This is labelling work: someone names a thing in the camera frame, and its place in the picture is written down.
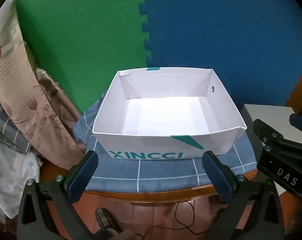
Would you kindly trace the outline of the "grey white box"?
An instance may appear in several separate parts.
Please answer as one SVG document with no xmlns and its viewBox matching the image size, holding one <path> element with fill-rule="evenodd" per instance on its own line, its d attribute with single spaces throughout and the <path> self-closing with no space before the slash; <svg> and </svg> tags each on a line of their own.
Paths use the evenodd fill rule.
<svg viewBox="0 0 302 240">
<path fill-rule="evenodd" d="M 245 104 L 240 113 L 259 174 L 302 199 L 302 118 L 280 106 Z"/>
</svg>

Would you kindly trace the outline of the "wooden nightstand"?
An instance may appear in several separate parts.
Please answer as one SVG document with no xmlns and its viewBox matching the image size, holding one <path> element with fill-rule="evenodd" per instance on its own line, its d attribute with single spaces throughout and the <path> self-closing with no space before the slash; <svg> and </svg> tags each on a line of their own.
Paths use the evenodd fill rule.
<svg viewBox="0 0 302 240">
<path fill-rule="evenodd" d="M 161 191 L 161 192 L 143 192 L 143 193 L 127 193 L 127 192 L 111 192 L 103 190 L 89 190 L 85 193 L 106 197 L 123 202 L 132 203 L 173 203 L 186 200 L 197 199 L 200 197 L 210 197 L 217 194 L 212 184 L 203 186 L 189 187 L 185 189 Z"/>
</svg>

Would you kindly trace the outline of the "plaid slipper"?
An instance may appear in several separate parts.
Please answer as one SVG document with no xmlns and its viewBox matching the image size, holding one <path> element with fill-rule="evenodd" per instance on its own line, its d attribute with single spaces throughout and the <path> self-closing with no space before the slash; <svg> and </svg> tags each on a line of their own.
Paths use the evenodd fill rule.
<svg viewBox="0 0 302 240">
<path fill-rule="evenodd" d="M 111 233 L 122 233 L 123 229 L 120 227 L 117 219 L 112 215 L 108 209 L 100 207 L 95 211 L 95 218 L 101 230 L 106 230 Z"/>
</svg>

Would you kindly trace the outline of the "blue checked cloth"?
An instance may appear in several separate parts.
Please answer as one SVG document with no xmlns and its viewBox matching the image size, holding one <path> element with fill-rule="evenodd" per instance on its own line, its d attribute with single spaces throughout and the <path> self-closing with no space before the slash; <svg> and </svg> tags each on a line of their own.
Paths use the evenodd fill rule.
<svg viewBox="0 0 302 240">
<path fill-rule="evenodd" d="M 93 135 L 95 117 L 103 101 L 96 101 L 73 127 L 76 139 L 99 156 L 99 165 L 87 185 L 90 191 L 154 193 L 181 190 L 210 184 L 201 158 L 182 160 L 112 159 Z"/>
</svg>

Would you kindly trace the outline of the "white patterned sheet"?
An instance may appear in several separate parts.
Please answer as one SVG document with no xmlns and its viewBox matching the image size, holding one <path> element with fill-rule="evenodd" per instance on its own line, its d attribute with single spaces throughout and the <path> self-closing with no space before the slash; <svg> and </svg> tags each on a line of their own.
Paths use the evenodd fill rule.
<svg viewBox="0 0 302 240">
<path fill-rule="evenodd" d="M 39 181 L 41 160 L 33 153 L 22 155 L 0 142 L 0 222 L 14 218 L 26 181 Z"/>
</svg>

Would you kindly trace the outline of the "brown satin curtain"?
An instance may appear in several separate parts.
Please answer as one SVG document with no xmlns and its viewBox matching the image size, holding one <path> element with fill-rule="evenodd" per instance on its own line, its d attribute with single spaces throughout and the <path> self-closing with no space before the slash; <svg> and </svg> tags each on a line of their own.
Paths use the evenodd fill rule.
<svg viewBox="0 0 302 240">
<path fill-rule="evenodd" d="M 67 129 L 72 133 L 75 123 L 81 118 L 81 112 L 67 96 L 59 83 L 44 69 L 36 68 L 38 83 L 45 96 L 48 98 L 51 107 Z"/>
</svg>

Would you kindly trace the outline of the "white XINCCI shoe box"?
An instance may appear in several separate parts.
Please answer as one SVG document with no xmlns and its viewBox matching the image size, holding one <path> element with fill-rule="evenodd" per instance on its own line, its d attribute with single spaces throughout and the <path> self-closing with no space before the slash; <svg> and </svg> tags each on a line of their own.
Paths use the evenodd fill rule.
<svg viewBox="0 0 302 240">
<path fill-rule="evenodd" d="M 116 73 L 93 124 L 114 159 L 226 154 L 246 124 L 212 69 L 151 67 Z"/>
</svg>

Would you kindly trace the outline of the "grey plaid bedding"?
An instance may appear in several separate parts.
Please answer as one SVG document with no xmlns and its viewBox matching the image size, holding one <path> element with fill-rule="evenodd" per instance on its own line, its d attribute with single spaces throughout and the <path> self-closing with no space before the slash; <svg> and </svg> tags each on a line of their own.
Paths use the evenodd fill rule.
<svg viewBox="0 0 302 240">
<path fill-rule="evenodd" d="M 22 155 L 26 155 L 31 151 L 31 144 L 24 137 L 22 132 L 12 122 L 6 114 L 3 106 L 0 103 L 0 142 L 7 147 L 17 151 Z"/>
</svg>

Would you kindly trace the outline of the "blue foam mat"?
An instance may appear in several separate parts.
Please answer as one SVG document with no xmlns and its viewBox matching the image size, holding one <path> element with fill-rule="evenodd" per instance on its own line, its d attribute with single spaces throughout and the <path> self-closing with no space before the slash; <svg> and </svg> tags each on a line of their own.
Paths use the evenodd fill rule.
<svg viewBox="0 0 302 240">
<path fill-rule="evenodd" d="M 302 74 L 295 0 L 143 0 L 150 67 L 215 71 L 234 103 L 282 106 Z"/>
</svg>

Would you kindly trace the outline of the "beige floral curtain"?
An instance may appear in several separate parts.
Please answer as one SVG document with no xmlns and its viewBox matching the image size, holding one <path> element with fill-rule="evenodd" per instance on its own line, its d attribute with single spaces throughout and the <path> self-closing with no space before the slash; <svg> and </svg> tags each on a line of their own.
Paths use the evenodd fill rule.
<svg viewBox="0 0 302 240">
<path fill-rule="evenodd" d="M 0 103 L 24 139 L 48 161 L 69 170 L 83 158 L 31 68 L 13 0 L 0 9 Z"/>
</svg>

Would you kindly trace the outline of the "green foam mat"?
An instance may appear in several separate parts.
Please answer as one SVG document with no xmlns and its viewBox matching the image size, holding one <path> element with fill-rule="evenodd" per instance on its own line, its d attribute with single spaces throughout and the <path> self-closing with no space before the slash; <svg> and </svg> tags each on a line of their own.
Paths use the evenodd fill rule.
<svg viewBox="0 0 302 240">
<path fill-rule="evenodd" d="M 143 68 L 143 0 L 16 0 L 22 35 L 38 65 L 85 111 L 119 70 Z"/>
</svg>

